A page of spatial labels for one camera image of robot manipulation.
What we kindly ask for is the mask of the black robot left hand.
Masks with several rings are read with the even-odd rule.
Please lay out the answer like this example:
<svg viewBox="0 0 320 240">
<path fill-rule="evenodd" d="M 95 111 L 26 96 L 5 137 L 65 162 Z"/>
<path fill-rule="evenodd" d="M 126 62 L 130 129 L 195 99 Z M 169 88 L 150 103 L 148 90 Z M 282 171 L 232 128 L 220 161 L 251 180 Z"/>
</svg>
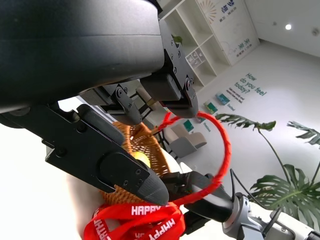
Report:
<svg viewBox="0 0 320 240">
<path fill-rule="evenodd" d="M 150 1 L 1 1 L 0 122 L 40 137 L 56 168 L 104 192 L 121 187 L 164 206 L 165 184 L 93 110 L 140 124 L 122 87 L 132 80 L 176 116 L 196 116 L 193 71 Z"/>
</svg>

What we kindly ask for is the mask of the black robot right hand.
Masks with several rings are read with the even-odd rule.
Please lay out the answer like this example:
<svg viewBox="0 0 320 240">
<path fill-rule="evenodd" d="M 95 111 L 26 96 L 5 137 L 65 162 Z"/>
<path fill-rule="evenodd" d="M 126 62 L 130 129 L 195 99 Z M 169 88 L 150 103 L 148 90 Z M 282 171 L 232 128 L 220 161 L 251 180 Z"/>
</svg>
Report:
<svg viewBox="0 0 320 240">
<path fill-rule="evenodd" d="M 166 173 L 160 178 L 164 182 L 169 193 L 169 200 L 172 202 L 206 188 L 212 183 L 213 176 L 209 173 L 202 175 L 199 172 L 191 171 Z M 232 198 L 225 192 L 222 185 L 206 197 L 183 206 L 187 209 L 187 212 L 183 214 L 185 235 L 197 231 L 210 220 L 224 223 L 233 211 Z"/>
</svg>

